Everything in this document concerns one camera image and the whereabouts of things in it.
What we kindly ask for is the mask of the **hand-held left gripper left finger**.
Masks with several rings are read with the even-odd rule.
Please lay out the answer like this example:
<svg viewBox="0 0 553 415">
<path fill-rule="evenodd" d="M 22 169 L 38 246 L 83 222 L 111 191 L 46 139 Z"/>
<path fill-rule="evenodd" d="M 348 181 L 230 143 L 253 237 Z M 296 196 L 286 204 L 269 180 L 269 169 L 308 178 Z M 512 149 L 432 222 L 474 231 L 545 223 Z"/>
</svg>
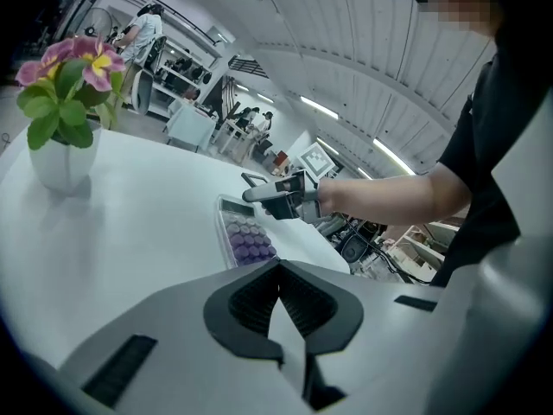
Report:
<svg viewBox="0 0 553 415">
<path fill-rule="evenodd" d="M 311 415 L 274 260 L 152 293 L 83 341 L 61 373 L 116 415 Z"/>
</svg>

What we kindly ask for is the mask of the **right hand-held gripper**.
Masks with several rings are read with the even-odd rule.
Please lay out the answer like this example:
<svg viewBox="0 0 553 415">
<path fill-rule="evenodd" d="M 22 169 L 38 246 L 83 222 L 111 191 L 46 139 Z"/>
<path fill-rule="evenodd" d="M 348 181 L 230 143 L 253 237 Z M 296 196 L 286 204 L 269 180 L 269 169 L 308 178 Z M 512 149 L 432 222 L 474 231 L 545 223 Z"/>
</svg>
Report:
<svg viewBox="0 0 553 415">
<path fill-rule="evenodd" d="M 276 220 L 301 216 L 307 223 L 316 223 L 321 218 L 320 180 L 334 168 L 334 161 L 319 143 L 303 150 L 298 161 L 303 174 L 302 193 L 296 192 L 301 189 L 301 177 L 295 175 L 249 188 L 242 194 L 242 200 L 261 201 L 265 211 Z"/>
</svg>

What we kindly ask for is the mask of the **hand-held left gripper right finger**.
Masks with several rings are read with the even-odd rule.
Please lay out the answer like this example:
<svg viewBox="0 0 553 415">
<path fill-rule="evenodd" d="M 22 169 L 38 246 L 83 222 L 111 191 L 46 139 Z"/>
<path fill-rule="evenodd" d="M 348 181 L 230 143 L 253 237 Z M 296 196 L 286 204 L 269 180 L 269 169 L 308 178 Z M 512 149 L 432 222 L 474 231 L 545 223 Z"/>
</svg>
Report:
<svg viewBox="0 0 553 415">
<path fill-rule="evenodd" d="M 477 270 L 446 288 L 386 283 L 301 262 L 279 265 L 298 382 L 278 415 L 423 415 L 459 339 Z"/>
</svg>

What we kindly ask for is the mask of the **purple-keyed calculator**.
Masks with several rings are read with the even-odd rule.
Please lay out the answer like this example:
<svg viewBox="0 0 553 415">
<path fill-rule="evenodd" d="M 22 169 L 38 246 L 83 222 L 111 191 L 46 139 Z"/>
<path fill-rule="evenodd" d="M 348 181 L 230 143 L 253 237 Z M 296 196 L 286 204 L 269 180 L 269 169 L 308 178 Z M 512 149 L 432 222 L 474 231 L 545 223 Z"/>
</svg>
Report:
<svg viewBox="0 0 553 415">
<path fill-rule="evenodd" d="M 277 257 L 277 249 L 250 203 L 220 195 L 215 202 L 215 223 L 228 269 L 267 262 Z"/>
</svg>

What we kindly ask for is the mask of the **person's right forearm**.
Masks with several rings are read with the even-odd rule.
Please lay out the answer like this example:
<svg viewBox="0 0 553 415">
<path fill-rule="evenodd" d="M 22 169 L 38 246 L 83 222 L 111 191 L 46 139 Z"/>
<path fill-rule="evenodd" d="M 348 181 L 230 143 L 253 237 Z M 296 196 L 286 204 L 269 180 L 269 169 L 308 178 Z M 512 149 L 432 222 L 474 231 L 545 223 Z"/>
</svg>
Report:
<svg viewBox="0 0 553 415">
<path fill-rule="evenodd" d="M 411 226 L 458 213 L 470 203 L 472 194 L 461 178 L 438 163 L 423 176 L 323 179 L 318 200 L 323 214 L 343 213 L 388 226 Z"/>
</svg>

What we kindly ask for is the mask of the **black floor fan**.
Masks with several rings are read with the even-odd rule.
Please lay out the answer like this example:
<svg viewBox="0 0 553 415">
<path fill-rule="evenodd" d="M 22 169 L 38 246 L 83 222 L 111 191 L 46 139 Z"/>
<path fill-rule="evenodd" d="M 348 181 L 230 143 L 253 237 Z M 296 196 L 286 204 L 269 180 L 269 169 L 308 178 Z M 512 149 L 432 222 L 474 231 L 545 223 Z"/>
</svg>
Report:
<svg viewBox="0 0 553 415">
<path fill-rule="evenodd" d="M 370 243 L 367 235 L 350 232 L 341 242 L 340 255 L 348 264 L 354 264 L 369 250 Z"/>
</svg>

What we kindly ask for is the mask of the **table with pale cloth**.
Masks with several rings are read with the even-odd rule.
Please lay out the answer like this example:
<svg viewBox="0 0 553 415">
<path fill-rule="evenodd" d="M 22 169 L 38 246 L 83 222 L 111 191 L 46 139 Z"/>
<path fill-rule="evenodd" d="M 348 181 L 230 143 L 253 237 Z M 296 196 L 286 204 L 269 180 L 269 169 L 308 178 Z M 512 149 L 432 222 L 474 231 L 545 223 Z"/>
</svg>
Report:
<svg viewBox="0 0 553 415">
<path fill-rule="evenodd" d="M 166 132 L 170 142 L 189 144 L 195 150 L 208 149 L 217 124 L 215 119 L 194 105 L 178 100 L 168 107 L 168 113 Z"/>
</svg>

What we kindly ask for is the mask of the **white table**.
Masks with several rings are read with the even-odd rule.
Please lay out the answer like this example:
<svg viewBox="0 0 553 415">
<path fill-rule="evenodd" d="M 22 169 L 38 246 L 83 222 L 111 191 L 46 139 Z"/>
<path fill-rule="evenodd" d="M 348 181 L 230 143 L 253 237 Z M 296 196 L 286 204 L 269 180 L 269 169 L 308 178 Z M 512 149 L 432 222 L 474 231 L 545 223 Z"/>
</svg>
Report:
<svg viewBox="0 0 553 415">
<path fill-rule="evenodd" d="M 17 347 L 60 367 L 144 298 L 222 271 L 213 205 L 244 187 L 229 164 L 103 131 L 90 173 L 61 194 L 18 136 L 0 157 L 0 311 Z"/>
</svg>

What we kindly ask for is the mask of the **white shell chair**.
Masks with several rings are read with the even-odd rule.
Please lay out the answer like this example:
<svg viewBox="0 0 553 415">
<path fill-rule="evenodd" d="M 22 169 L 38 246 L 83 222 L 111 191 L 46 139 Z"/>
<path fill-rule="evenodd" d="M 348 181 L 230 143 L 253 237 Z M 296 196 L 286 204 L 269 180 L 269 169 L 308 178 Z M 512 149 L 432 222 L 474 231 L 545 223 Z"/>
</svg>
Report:
<svg viewBox="0 0 553 415">
<path fill-rule="evenodd" d="M 151 94 L 153 91 L 154 76 L 146 70 L 137 72 L 131 88 L 131 103 L 133 109 L 139 114 L 145 115 L 149 111 Z"/>
</svg>

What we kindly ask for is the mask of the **potted pink flower plant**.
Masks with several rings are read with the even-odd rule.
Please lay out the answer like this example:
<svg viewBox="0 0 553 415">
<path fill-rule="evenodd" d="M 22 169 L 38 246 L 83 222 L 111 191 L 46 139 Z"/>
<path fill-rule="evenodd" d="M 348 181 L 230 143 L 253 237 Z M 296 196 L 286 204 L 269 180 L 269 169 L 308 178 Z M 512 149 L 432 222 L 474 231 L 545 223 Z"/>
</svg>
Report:
<svg viewBox="0 0 553 415">
<path fill-rule="evenodd" d="M 43 186 L 70 195 L 88 177 L 101 131 L 117 119 L 124 70 L 112 46 L 87 36 L 56 42 L 21 65 L 16 103 L 30 120 L 27 145 Z"/>
</svg>

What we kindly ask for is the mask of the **person's black shirt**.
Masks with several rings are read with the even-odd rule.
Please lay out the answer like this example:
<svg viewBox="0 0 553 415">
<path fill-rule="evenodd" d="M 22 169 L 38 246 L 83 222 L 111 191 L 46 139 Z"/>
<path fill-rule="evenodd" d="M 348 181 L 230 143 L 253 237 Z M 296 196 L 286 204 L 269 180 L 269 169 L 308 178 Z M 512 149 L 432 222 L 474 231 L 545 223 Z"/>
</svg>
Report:
<svg viewBox="0 0 553 415">
<path fill-rule="evenodd" d="M 434 286 L 445 286 L 454 270 L 479 263 L 520 234 L 492 171 L 553 86 L 553 55 L 544 27 L 551 16 L 551 0 L 512 3 L 494 37 L 496 54 L 482 68 L 436 171 L 429 175 L 436 214 L 469 207 L 431 281 Z"/>
</svg>

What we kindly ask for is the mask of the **black standing fan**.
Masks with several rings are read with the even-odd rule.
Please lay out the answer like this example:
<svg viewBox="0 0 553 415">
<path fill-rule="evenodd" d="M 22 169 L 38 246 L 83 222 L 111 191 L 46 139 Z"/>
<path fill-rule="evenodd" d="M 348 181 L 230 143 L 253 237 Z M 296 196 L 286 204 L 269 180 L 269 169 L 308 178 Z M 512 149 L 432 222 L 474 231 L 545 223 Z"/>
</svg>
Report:
<svg viewBox="0 0 553 415">
<path fill-rule="evenodd" d="M 76 28 L 76 35 L 92 38 L 101 38 L 110 42 L 117 34 L 119 28 L 111 13 L 103 8 L 90 8 L 82 17 Z"/>
</svg>

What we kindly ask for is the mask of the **white wall shelf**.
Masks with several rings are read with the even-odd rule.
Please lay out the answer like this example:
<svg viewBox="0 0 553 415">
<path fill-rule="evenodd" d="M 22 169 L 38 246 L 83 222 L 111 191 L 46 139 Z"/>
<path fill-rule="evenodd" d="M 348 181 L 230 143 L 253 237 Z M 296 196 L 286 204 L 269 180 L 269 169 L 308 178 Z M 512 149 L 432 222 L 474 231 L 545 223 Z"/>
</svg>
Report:
<svg viewBox="0 0 553 415">
<path fill-rule="evenodd" d="M 187 48 L 166 40 L 154 74 L 154 95 L 166 105 L 177 99 L 195 102 L 212 77 Z"/>
</svg>

